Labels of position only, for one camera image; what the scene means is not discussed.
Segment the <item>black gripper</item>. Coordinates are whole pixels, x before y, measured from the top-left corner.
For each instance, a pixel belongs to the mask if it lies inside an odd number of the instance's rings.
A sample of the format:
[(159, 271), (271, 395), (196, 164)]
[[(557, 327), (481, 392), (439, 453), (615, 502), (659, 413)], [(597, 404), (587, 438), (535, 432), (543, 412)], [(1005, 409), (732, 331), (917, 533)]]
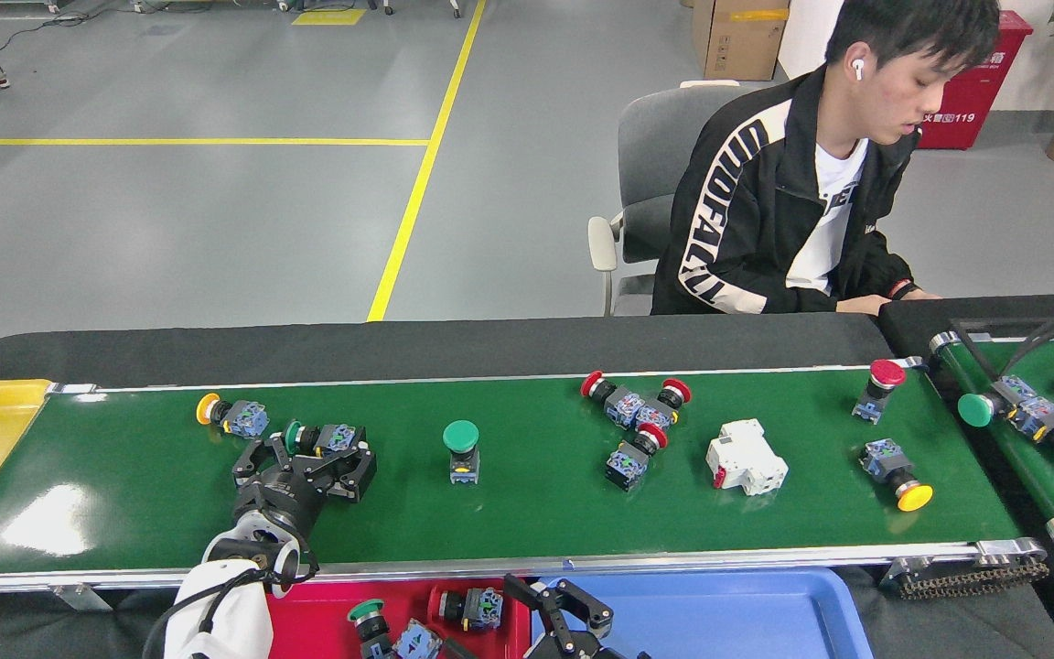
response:
[[(611, 634), (614, 612), (574, 581), (561, 578), (548, 587), (538, 579), (506, 573), (503, 593), (536, 613), (543, 626), (523, 658), (626, 658), (600, 642)], [(588, 633), (574, 634), (564, 613), (584, 622)]]
[(237, 488), (231, 521), (261, 512), (307, 540), (327, 496), (359, 501), (376, 470), (365, 426), (301, 426), (300, 456), (290, 453), (281, 433), (253, 438), (231, 467)]

